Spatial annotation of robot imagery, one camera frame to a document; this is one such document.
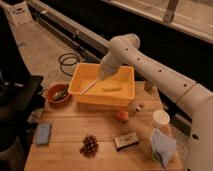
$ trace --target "small box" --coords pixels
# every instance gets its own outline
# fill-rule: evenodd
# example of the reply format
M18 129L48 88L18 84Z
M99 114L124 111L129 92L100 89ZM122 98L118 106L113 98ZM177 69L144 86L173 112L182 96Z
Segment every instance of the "small box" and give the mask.
M104 81L98 81L85 94L82 91L94 80L99 78L100 64L80 63L75 69L68 92L77 102L128 106L135 98L134 68L121 66L119 71ZM112 92L104 92L102 85L120 85L121 89Z
M8 21L15 26L33 21L32 15L25 1L15 5L9 5L0 1L0 5L4 9Z
M132 133L114 138L114 142L115 142L117 151L119 151L122 148L128 147L130 145L138 144L139 137L136 132L132 132Z

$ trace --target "pine cone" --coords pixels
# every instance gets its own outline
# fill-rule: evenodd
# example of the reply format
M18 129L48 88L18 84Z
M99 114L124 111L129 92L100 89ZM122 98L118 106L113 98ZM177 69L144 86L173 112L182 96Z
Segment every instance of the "pine cone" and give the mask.
M83 140L84 146L81 147L80 153L84 156L94 155L98 150L97 139L93 135L87 135Z

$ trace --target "wooden table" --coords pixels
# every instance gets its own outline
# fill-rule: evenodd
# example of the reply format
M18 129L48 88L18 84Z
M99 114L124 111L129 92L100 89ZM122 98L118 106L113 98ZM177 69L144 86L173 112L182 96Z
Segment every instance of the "wooden table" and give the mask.
M73 99L58 106L46 104L41 123L51 123L52 132L47 146L31 145L26 171L142 171L163 170L152 160L150 134L152 113L162 109L157 89L144 91L144 82L136 82L136 97L128 107L133 112L138 103L144 110L137 112L127 123L115 119L111 107L78 104ZM116 151L113 138L136 131L139 145ZM172 136L170 127L162 131ZM82 140L87 134L98 139L99 149L95 157L80 154ZM168 165L169 170L181 170L182 164L176 151Z

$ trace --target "floor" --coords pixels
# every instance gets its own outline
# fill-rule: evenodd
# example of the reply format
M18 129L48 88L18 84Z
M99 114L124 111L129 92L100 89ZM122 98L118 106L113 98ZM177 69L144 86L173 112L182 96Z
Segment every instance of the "floor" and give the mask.
M36 22L14 27L11 25L17 45L31 74L43 75L42 85L47 89L54 82L70 82L71 77L60 70L58 58L67 52L75 52ZM66 68L72 73L74 67ZM188 137L171 125L183 164L187 154Z

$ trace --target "blue towel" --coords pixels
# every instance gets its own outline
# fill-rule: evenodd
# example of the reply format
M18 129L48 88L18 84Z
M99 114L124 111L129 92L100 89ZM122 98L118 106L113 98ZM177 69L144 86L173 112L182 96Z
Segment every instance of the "blue towel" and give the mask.
M176 141L154 128L151 135L151 145L154 156L157 157L163 168L167 165L176 151Z

